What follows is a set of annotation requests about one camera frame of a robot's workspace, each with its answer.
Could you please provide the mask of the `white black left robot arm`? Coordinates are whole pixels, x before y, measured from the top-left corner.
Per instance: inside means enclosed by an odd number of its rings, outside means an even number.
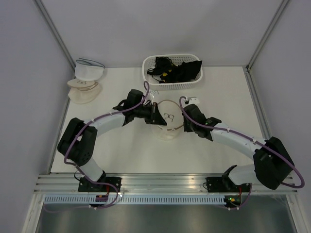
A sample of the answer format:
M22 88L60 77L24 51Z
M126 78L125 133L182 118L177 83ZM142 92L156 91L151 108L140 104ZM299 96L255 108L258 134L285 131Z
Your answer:
M144 119L146 124L165 126L158 104L146 100L139 90L132 89L112 111L94 120L70 120L57 150L64 156L66 164L73 165L82 174L79 178L79 192L119 192L120 177L107 177L93 159L95 142L98 136L127 125L135 118Z

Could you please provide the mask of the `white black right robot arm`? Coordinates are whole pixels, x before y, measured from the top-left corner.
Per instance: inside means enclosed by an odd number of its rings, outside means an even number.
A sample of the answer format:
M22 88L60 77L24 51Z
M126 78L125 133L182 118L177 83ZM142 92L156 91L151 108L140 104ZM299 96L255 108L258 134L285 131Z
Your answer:
M259 138L231 129L221 120L205 117L195 104L183 108L184 131L200 138L226 145L253 161L251 165L232 165L222 175L222 187L232 192L247 183L261 183L276 190L292 172L294 163L282 142L276 138Z

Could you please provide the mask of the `flat cream laundry bag upper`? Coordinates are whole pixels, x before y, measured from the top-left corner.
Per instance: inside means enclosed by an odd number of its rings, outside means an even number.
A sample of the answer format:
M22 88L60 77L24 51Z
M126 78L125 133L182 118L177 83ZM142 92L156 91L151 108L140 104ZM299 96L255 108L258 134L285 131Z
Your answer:
M67 82L67 85L70 88L75 88L75 89L81 89L81 90L88 90L88 89L93 89L98 85L98 82L95 81L81 81L79 79L72 79Z

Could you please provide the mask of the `black garments in basket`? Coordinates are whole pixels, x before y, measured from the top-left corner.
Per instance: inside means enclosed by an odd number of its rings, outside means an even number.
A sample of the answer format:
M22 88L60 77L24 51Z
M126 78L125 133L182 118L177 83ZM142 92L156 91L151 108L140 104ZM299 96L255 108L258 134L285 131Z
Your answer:
M176 66L168 57L156 57L155 67L149 68L147 74L159 76L159 83L184 83L195 80L200 72L203 61L182 62L181 65Z

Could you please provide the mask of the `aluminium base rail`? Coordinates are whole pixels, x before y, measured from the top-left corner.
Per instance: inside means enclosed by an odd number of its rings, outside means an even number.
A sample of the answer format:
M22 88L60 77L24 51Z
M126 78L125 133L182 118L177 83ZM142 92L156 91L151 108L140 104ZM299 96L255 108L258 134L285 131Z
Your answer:
M39 175L36 194L77 194L78 181L74 173L51 173ZM129 195L204 195L207 190L202 184L206 177L219 174L165 174L165 173L111 173L107 177L121 178L121 193Z

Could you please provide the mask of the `right aluminium frame post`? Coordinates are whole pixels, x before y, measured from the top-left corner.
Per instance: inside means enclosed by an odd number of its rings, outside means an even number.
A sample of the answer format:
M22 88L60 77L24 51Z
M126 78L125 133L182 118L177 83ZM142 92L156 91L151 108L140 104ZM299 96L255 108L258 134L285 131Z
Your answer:
M267 29L265 30L262 38L260 39L255 51L253 52L248 64L245 66L246 71L249 73L251 68L253 67L255 61L257 60L258 56L260 55L262 49L264 48L265 44L267 43L269 37L271 36L273 30L279 23L281 17L283 16L284 12L286 11L287 7L291 3L291 0L282 0L279 7L277 8L276 12L274 13Z

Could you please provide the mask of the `aluminium frame post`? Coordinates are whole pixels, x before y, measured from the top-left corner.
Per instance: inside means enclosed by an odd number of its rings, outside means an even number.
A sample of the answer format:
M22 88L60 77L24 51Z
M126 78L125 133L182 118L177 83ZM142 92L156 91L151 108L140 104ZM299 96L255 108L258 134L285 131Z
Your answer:
M277 8L276 12L274 13L267 29L265 30L262 38L260 39L255 51L253 52L248 64L245 66L246 71L249 73L251 68L253 67L255 61L257 60L258 56L260 55L262 49L264 48L265 44L267 43L269 37L271 36L273 30L279 23L281 17L283 16L284 12L286 11L287 7L291 3L291 0L282 0L279 7Z
M56 25L52 17L50 16L44 2L42 0L33 0L36 8L38 9L40 15L42 16L43 20L45 21L46 25L48 26L52 36L54 37L55 41L57 42L59 48L61 49L63 55L65 56L70 68L74 71L75 70L75 61L73 60L66 44L64 43L61 34L59 33Z

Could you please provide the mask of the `left aluminium frame post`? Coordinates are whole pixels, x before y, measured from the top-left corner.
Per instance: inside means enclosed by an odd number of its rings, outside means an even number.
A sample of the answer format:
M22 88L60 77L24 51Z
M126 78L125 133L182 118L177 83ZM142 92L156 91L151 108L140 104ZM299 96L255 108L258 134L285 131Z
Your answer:
M56 25L52 17L50 16L44 2L42 0L33 0L36 8L38 9L40 15L42 16L43 20L45 21L46 25L48 26L52 36L54 37L55 41L57 42L59 48L61 49L63 55L65 56L70 68L74 71L75 70L75 61L73 60L66 44L64 43L61 34L59 33Z

